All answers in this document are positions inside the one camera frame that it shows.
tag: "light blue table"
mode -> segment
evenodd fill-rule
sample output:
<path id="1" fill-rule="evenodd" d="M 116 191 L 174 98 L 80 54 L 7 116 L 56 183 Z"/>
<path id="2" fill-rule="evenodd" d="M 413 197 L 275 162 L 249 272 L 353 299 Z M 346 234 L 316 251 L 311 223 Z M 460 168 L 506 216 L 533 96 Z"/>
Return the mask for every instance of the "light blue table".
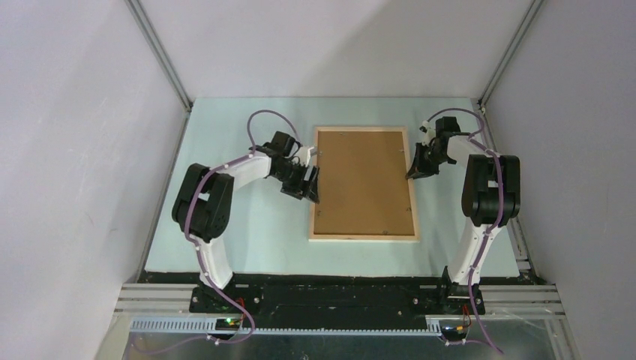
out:
<path id="1" fill-rule="evenodd" d="M 181 151 L 161 210 L 145 270 L 198 272 L 192 245 L 170 218 L 185 170 L 198 162 L 216 166 L 247 152 L 248 116 L 260 109 L 276 110 L 291 120 L 303 143 L 314 138 L 320 125 L 407 126 L 415 151 L 422 120 L 446 107 L 471 110 L 466 98 L 300 97 L 200 98 L 194 103 Z M 474 131 L 476 121 L 457 116 L 462 131 Z M 269 141 L 276 130 L 290 133 L 284 121 L 269 114 L 253 121 L 256 143 Z M 281 183 L 269 178 L 255 181 L 234 194 L 229 226 L 224 233 L 229 264 L 235 272 L 346 275 L 440 276 L 458 247 L 465 218 L 461 191 L 465 171 L 444 164 L 440 174 L 415 181 L 421 228 L 417 243 L 309 242 L 309 202 L 280 193 Z M 518 276 L 507 231 L 495 239 L 481 276 Z"/>

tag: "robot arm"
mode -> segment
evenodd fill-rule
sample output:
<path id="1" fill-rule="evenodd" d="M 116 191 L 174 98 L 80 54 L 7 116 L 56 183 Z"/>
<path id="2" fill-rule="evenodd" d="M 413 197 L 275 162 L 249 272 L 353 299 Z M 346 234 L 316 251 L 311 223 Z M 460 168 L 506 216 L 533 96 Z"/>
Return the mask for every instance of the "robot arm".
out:
<path id="1" fill-rule="evenodd" d="M 471 140 L 468 133 L 461 132 L 457 119 L 453 117 L 437 119 L 434 129 L 426 121 L 420 130 L 424 133 L 424 140 L 416 144 L 415 158 L 406 174 L 407 179 L 436 175 L 443 163 L 460 164 L 466 168 L 461 198 L 466 225 L 457 253 L 442 276 L 442 280 L 448 283 L 446 288 L 451 289 L 451 292 L 457 290 L 455 295 L 464 297 L 467 286 L 479 283 L 482 263 L 497 233 L 519 212 L 519 159 L 507 155 L 497 155 L 498 159 L 494 158 L 492 151 Z M 500 206 L 494 163 L 497 160 L 502 168 L 503 216 L 497 226 L 487 232 L 497 221 Z M 468 284 L 471 268 L 472 283 Z"/>
<path id="2" fill-rule="evenodd" d="M 298 150 L 290 155 L 295 144 L 298 144 Z M 208 199 L 196 199 L 190 222 L 190 237 L 195 239 L 196 251 L 200 253 L 200 279 L 204 284 L 211 286 L 209 277 L 214 285 L 223 289 L 233 275 L 227 261 L 223 232 L 230 220 L 234 191 L 254 180 L 272 176 L 282 182 L 281 192 L 299 200 L 307 198 L 314 203 L 319 202 L 319 169 L 309 164 L 313 149 L 313 146 L 300 146 L 290 135 L 277 131 L 271 142 L 257 146 L 245 160 L 226 165 L 210 176 L 201 191 L 201 194 L 208 194 Z M 209 171 L 207 166 L 195 163 L 185 174 L 172 207 L 172 219 L 179 224 L 181 231 L 185 229 L 195 190 Z"/>

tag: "white wall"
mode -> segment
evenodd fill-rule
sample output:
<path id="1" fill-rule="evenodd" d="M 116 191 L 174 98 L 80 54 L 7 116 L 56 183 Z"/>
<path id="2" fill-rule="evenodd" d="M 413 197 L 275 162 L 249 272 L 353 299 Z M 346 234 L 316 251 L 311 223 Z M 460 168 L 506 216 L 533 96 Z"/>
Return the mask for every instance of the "white wall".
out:
<path id="1" fill-rule="evenodd" d="M 478 97 L 530 0 L 152 0 L 189 95 Z"/>
<path id="2" fill-rule="evenodd" d="M 635 20 L 634 1 L 548 1 L 487 105 L 585 359 L 636 354 Z"/>
<path id="3" fill-rule="evenodd" d="M 91 359 L 183 113 L 123 1 L 0 3 L 0 358 Z"/>

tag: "wooden frame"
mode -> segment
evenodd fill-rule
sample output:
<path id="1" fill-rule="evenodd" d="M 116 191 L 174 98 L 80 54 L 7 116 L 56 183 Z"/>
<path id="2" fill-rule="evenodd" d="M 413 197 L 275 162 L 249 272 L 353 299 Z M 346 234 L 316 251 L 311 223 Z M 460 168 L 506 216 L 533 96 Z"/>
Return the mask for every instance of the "wooden frame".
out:
<path id="1" fill-rule="evenodd" d="M 404 163 L 406 174 L 407 170 L 410 168 L 411 160 L 409 153 L 409 140 L 407 136 L 407 128 L 406 127 L 344 127 L 344 126 L 327 126 L 327 127 L 316 127 L 314 134 L 313 143 L 318 146 L 318 133 L 324 131 L 337 131 L 337 132 L 347 132 L 347 131 L 357 131 L 357 132 L 375 132 L 375 131 L 388 131 L 388 132 L 401 132 L 402 140 L 403 140 L 403 153 L 404 153 Z M 313 165 L 317 164 L 318 156 L 313 158 Z M 410 201 L 410 209 L 411 209 L 411 217 L 413 223 L 413 232 L 414 235 L 332 235 L 332 234 L 316 234 L 314 233 L 314 221 L 316 215 L 316 204 L 312 203 L 310 207 L 309 214 L 309 240 L 310 241 L 354 241 L 354 242 L 363 242 L 365 240 L 371 242 L 417 242 L 420 239 L 420 230 L 419 230 L 419 219 L 417 212 L 417 203 L 415 199 L 415 189 L 413 187 L 413 180 L 407 180 L 408 189 L 409 189 L 409 201 Z"/>

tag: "brown cardboard surface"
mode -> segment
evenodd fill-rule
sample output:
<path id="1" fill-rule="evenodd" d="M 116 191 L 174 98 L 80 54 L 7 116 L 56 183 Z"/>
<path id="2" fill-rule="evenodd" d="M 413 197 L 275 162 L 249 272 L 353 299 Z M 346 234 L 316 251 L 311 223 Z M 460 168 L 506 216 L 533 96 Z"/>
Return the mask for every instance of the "brown cardboard surface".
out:
<path id="1" fill-rule="evenodd" d="M 417 239 L 413 183 L 404 178 L 410 162 L 406 130 L 316 130 L 320 204 L 313 209 L 310 237 Z"/>

